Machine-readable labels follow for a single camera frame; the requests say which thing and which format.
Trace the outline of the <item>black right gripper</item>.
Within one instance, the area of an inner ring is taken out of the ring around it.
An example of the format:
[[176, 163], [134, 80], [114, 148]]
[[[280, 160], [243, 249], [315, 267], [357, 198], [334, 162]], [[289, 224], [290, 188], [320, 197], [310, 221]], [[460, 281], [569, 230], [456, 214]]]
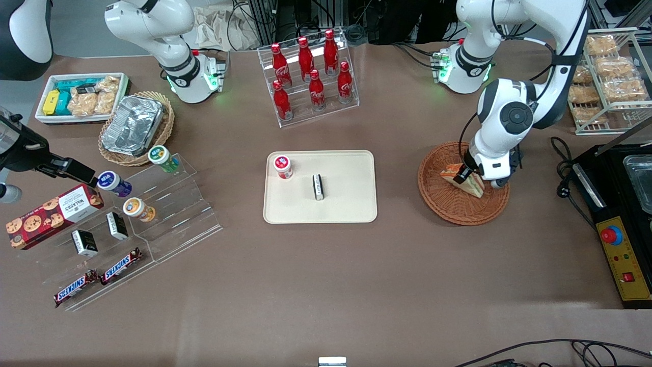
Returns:
[[50, 151], [49, 142], [23, 125], [21, 115], [2, 115], [1, 168], [12, 172], [34, 170], [49, 177], [65, 177], [95, 187], [95, 170], [73, 158]]

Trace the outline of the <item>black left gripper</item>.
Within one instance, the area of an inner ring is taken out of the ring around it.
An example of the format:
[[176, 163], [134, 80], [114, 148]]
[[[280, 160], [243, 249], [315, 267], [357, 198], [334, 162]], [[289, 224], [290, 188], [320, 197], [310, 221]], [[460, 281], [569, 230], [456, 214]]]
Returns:
[[[470, 182], [470, 180], [473, 177], [476, 177], [477, 179], [480, 178], [480, 176], [477, 175], [473, 170], [471, 170], [465, 164], [461, 163], [459, 164], [458, 172], [454, 177], [454, 181], [461, 185], [464, 184], [466, 181]], [[510, 178], [511, 176], [499, 178], [496, 180], [491, 180], [491, 187], [494, 188], [494, 190], [501, 189], [508, 184]]]

